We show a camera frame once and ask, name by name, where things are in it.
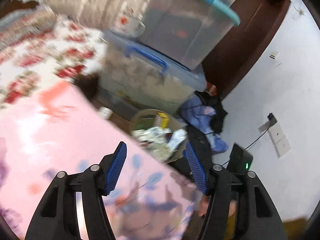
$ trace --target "floral blanket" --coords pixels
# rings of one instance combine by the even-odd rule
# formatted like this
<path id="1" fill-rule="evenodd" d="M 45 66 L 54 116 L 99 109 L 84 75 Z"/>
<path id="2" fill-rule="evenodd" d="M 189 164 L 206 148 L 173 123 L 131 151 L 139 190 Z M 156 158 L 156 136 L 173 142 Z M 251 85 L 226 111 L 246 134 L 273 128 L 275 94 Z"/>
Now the floral blanket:
<path id="1" fill-rule="evenodd" d="M 102 32 L 60 17 L 49 32 L 25 35 L 0 52 L 0 114 L 34 90 L 101 68 Z"/>
<path id="2" fill-rule="evenodd" d="M 0 119 L 0 213 L 23 239 L 58 171 L 84 171 L 127 144 L 116 189 L 104 198 L 117 240 L 180 240 L 193 211 L 195 185 L 158 163 L 129 136 L 104 121 L 68 82 L 21 102 Z M 81 195 L 81 238 L 87 240 Z"/>

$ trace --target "ribbed blue pad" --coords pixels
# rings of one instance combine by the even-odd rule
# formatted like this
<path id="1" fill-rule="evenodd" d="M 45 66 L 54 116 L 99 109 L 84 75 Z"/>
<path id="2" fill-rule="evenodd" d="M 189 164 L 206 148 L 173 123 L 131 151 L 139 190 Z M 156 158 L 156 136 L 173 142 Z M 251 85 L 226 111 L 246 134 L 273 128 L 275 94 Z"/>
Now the ribbed blue pad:
<path id="1" fill-rule="evenodd" d="M 116 188 L 116 184 L 118 182 L 120 172 L 122 170 L 124 161 L 127 157 L 127 145 L 122 143 L 118 152 L 115 153 L 116 157 L 113 160 L 111 167 L 108 170 L 106 175 L 106 187 L 105 192 L 107 195 L 110 194 Z"/>
<path id="2" fill-rule="evenodd" d="M 199 162 L 198 157 L 196 156 L 196 153 L 193 150 L 190 142 L 187 142 L 186 150 L 183 151 L 183 155 L 187 158 L 190 169 L 192 171 L 193 179 L 195 180 L 198 189 L 201 190 L 203 194 L 207 194 L 207 175 L 205 174 L 204 169 Z"/>

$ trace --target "wall socket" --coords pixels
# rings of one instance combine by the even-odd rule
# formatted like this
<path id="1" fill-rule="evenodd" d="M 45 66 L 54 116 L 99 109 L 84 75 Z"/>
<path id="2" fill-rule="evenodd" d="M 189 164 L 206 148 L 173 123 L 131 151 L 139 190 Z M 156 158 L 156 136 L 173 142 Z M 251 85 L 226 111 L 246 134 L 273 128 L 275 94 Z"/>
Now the wall socket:
<path id="1" fill-rule="evenodd" d="M 291 149 L 289 141 L 278 121 L 274 125 L 270 126 L 268 132 L 279 157 L 283 156 Z"/>

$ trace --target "storage bin with blue handle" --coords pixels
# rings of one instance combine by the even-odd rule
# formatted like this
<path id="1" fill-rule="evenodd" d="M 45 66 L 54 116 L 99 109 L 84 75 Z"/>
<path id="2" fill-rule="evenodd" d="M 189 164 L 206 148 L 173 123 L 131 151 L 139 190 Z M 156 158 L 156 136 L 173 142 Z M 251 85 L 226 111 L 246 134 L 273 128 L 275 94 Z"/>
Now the storage bin with blue handle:
<path id="1" fill-rule="evenodd" d="M 195 90 L 203 91 L 202 67 L 189 71 L 181 64 L 147 46 L 104 32 L 108 42 L 99 86 L 138 107 L 174 114 Z"/>
<path id="2" fill-rule="evenodd" d="M 219 0 L 150 0 L 142 22 L 139 42 L 193 70 L 240 19 Z"/>

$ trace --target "wall outlet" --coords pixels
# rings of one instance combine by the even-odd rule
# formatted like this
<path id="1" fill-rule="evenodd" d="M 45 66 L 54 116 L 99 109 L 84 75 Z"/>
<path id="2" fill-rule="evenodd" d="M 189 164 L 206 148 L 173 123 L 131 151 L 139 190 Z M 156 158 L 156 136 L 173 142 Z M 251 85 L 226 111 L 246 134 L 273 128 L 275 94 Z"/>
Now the wall outlet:
<path id="1" fill-rule="evenodd" d="M 283 133 L 283 130 L 280 127 L 279 122 L 276 122 L 273 126 L 271 126 L 268 130 L 271 139 L 273 141 L 273 144 L 276 144 L 278 141 L 280 141 L 285 135 Z"/>
<path id="2" fill-rule="evenodd" d="M 275 144 L 275 147 L 279 157 L 283 156 L 285 153 L 287 153 L 291 149 L 289 141 L 286 136 L 282 137 L 281 140 Z"/>

